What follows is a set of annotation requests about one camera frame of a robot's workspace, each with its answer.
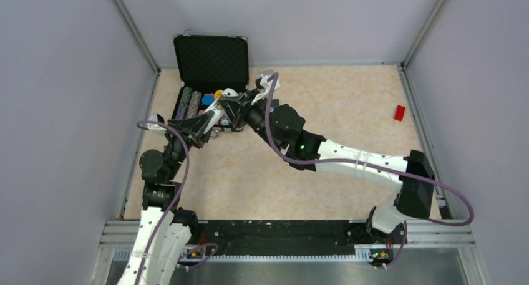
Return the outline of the white remote control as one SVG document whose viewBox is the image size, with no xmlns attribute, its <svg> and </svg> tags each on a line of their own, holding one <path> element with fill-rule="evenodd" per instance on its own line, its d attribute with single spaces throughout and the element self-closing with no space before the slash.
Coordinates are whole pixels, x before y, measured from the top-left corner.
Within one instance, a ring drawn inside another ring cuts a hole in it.
<svg viewBox="0 0 529 285">
<path fill-rule="evenodd" d="M 219 119 L 222 118 L 222 116 L 226 115 L 226 112 L 223 110 L 223 107 L 220 104 L 221 98 L 233 98 L 238 97 L 239 94 L 237 91 L 231 88 L 226 88 L 223 90 L 223 96 L 215 99 L 212 104 L 210 104 L 206 110 L 202 113 L 203 115 L 206 115 L 209 121 L 206 124 L 206 131 L 211 130 L 214 125 L 219 121 Z"/>
</svg>

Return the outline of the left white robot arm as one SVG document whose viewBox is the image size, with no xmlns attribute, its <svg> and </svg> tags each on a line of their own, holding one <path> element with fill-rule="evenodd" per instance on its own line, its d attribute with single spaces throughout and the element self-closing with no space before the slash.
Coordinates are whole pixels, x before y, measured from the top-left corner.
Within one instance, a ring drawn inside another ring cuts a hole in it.
<svg viewBox="0 0 529 285">
<path fill-rule="evenodd" d="M 195 264 L 183 264 L 186 271 L 199 268 L 217 252 L 218 244 L 200 240 L 197 214 L 178 207 L 190 169 L 191 147 L 202 147 L 210 135 L 213 112 L 186 120 L 164 122 L 159 115 L 139 121 L 137 127 L 162 134 L 168 141 L 162 151 L 150 149 L 139 159 L 144 181 L 140 225 L 127 266 L 119 284 L 168 284 L 180 261 L 192 254 Z"/>
</svg>

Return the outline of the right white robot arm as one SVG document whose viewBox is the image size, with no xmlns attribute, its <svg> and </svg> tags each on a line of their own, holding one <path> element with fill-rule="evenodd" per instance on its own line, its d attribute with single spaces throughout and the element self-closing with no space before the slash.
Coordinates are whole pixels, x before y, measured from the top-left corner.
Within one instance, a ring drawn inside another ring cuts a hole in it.
<svg viewBox="0 0 529 285">
<path fill-rule="evenodd" d="M 340 173 L 392 190 L 367 219 L 366 235 L 371 241 L 383 242 L 409 218 L 430 218 L 435 175 L 424 152 L 383 155 L 344 146 L 306 131 L 305 119 L 288 104 L 270 111 L 266 101 L 252 103 L 243 96 L 222 97 L 219 103 L 234 124 L 251 127 L 295 169 Z"/>
</svg>

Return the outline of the yellow poker chip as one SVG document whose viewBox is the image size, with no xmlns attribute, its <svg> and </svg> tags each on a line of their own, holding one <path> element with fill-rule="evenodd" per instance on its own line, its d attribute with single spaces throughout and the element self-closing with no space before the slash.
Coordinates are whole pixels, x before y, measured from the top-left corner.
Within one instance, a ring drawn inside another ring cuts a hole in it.
<svg viewBox="0 0 529 285">
<path fill-rule="evenodd" d="M 218 99 L 220 97 L 223 96 L 223 90 L 217 90 L 215 93 L 214 93 L 214 99 Z"/>
</svg>

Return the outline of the blue poker chip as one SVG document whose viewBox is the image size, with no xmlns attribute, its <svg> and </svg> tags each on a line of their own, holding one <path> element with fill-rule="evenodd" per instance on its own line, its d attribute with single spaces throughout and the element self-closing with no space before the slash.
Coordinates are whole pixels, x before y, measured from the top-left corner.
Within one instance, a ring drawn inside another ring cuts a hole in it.
<svg viewBox="0 0 529 285">
<path fill-rule="evenodd" d="M 213 94 L 205 94 L 202 99 L 201 99 L 201 102 L 202 104 L 204 105 L 210 105 L 213 103 L 213 101 L 215 100 L 214 98 L 214 95 Z"/>
</svg>

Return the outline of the black poker chip case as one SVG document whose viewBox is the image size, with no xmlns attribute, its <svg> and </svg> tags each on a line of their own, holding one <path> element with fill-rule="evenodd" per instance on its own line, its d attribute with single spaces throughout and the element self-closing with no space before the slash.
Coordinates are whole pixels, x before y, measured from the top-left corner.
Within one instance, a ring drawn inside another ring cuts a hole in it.
<svg viewBox="0 0 529 285">
<path fill-rule="evenodd" d="M 173 120 L 196 114 L 209 105 L 201 102 L 205 94 L 231 88 L 239 94 L 248 89 L 248 40 L 243 36 L 211 36 L 179 34 L 173 46 L 180 74 L 180 90 L 172 113 Z"/>
</svg>

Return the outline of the red lego brick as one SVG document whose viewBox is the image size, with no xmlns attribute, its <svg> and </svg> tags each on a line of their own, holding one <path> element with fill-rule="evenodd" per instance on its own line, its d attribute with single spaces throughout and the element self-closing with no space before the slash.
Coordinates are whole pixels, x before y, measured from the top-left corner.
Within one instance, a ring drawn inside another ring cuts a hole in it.
<svg viewBox="0 0 529 285">
<path fill-rule="evenodd" d="M 403 121 L 405 116 L 406 107 L 403 105 L 398 105 L 395 109 L 393 119 L 396 121 Z"/>
</svg>

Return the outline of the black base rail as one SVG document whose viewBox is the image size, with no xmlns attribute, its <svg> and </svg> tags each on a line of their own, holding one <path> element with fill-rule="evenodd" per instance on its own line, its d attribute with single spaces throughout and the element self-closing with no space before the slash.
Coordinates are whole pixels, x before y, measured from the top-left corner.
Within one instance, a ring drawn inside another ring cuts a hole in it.
<svg viewBox="0 0 529 285">
<path fill-rule="evenodd" d="M 210 263 L 357 262 L 390 263 L 407 242 L 408 226 L 399 224 L 384 235 L 367 232 L 355 220 L 209 220 L 200 221 L 182 254 L 215 243 L 179 260 Z"/>
</svg>

